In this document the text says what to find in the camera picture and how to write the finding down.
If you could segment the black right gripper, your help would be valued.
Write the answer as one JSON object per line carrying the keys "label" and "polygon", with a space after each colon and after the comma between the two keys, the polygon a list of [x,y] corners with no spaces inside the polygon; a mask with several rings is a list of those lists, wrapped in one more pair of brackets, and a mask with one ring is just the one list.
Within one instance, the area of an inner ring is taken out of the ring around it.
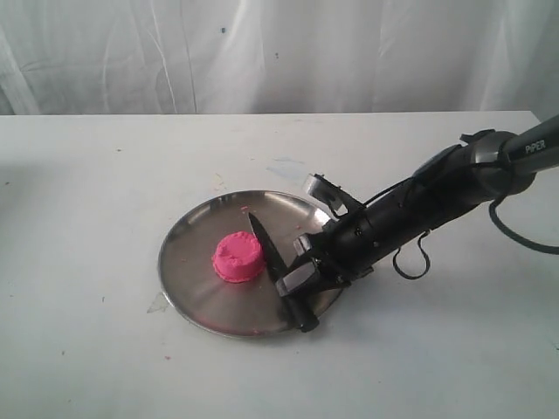
{"label": "black right gripper", "polygon": [[363,203],[353,214],[327,222],[321,232],[293,241],[309,260],[274,265],[274,285],[282,297],[313,295],[340,288],[369,273],[372,265],[437,222],[437,184],[407,178]]}

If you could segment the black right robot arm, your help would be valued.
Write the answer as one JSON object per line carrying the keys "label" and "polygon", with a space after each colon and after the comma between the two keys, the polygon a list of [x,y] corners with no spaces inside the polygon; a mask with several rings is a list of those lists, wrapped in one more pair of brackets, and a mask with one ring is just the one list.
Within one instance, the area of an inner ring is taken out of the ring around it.
{"label": "black right robot arm", "polygon": [[311,196],[331,211],[320,233],[300,238],[298,257],[276,283],[280,296],[343,288],[368,275],[374,263],[416,237],[474,210],[497,207],[525,191],[536,173],[558,165],[558,119],[523,134],[488,129],[432,157],[410,177],[361,203],[317,175]]}

